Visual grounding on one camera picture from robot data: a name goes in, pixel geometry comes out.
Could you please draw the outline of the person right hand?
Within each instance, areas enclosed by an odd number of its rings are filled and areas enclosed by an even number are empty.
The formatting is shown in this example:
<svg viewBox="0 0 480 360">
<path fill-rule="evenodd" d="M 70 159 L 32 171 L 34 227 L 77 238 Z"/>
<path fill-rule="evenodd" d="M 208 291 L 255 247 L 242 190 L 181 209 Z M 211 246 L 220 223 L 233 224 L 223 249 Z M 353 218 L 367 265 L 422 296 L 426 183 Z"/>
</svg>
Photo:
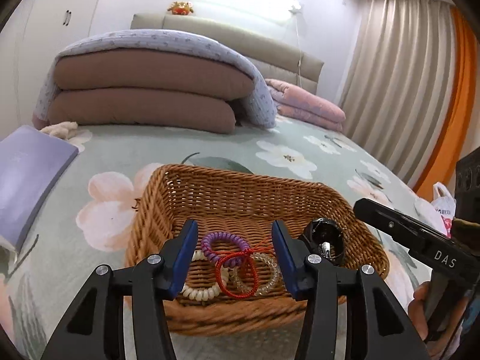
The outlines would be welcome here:
<svg viewBox="0 0 480 360">
<path fill-rule="evenodd" d="M 427 322 L 425 319 L 424 304 L 429 291 L 429 282 L 422 283 L 413 293 L 413 300 L 408 305 L 408 316 L 412 321 L 412 325 L 420 338 L 424 340 L 429 333 Z M 440 359 L 445 350 L 448 341 L 452 335 L 452 329 L 446 328 L 442 336 L 437 341 L 431 341 L 427 345 L 427 351 L 431 359 Z"/>
</svg>

